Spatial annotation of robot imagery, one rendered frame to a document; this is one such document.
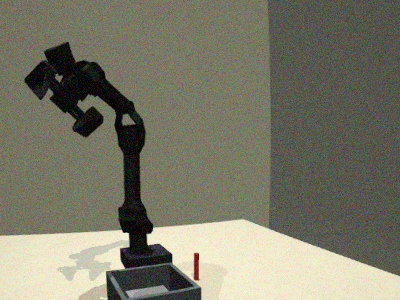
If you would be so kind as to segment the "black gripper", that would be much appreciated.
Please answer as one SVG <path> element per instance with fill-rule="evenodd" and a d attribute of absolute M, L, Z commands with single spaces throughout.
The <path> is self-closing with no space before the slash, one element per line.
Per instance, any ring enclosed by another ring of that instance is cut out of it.
<path fill-rule="evenodd" d="M 83 137 L 88 137 L 103 124 L 103 115 L 94 107 L 90 107 L 90 109 L 84 113 L 77 106 L 78 101 L 83 98 L 79 89 L 68 81 L 65 82 L 71 76 L 63 79 L 59 83 L 55 78 L 56 72 L 57 70 L 54 69 L 47 60 L 44 60 L 29 73 L 24 79 L 24 82 L 35 93 L 39 100 L 44 97 L 48 88 L 52 90 L 54 95 L 52 95 L 49 100 L 57 105 L 64 113 L 68 112 L 76 119 L 76 122 L 72 126 L 74 132 L 77 132 Z"/>

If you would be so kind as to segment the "red peg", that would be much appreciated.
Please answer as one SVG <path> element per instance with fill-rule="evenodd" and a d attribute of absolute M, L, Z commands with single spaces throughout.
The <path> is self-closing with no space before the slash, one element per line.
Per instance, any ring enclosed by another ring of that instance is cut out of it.
<path fill-rule="evenodd" d="M 194 253 L 194 280 L 199 280 L 199 253 Z"/>

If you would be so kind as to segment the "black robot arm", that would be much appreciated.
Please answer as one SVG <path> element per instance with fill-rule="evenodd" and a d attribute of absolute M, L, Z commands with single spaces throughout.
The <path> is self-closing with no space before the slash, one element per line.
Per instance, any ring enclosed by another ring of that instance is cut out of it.
<path fill-rule="evenodd" d="M 123 153 L 123 179 L 125 183 L 125 202 L 118 207 L 120 225 L 123 233 L 129 233 L 130 254 L 151 252 L 148 248 L 147 235 L 153 231 L 153 224 L 147 218 L 146 208 L 141 202 L 140 190 L 140 153 L 145 146 L 146 129 L 143 119 L 135 111 L 132 101 L 105 78 L 105 72 L 96 62 L 75 61 L 68 42 L 44 51 L 46 59 L 54 69 L 55 74 L 63 75 L 65 82 L 73 84 L 86 96 L 98 96 L 109 104 L 116 113 L 115 129 L 118 143 Z M 61 80 L 61 81 L 62 81 Z M 60 82 L 61 82 L 60 81 Z M 65 83 L 64 82 L 64 83 Z M 136 124 L 123 125 L 124 114 L 133 119 Z"/>

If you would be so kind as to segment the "white square plate with hole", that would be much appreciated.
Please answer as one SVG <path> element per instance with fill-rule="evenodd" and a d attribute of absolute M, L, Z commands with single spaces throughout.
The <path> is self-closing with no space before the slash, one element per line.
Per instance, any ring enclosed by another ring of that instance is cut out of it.
<path fill-rule="evenodd" d="M 130 291 L 126 291 L 126 298 L 134 298 L 134 297 L 138 297 L 138 296 L 146 296 L 146 295 L 150 295 L 150 294 L 159 294 L 162 292 L 167 292 L 169 290 L 167 290 L 164 285 L 161 286 L 157 286 L 157 287 L 147 287 L 144 289 L 135 289 L 135 290 L 130 290 Z"/>

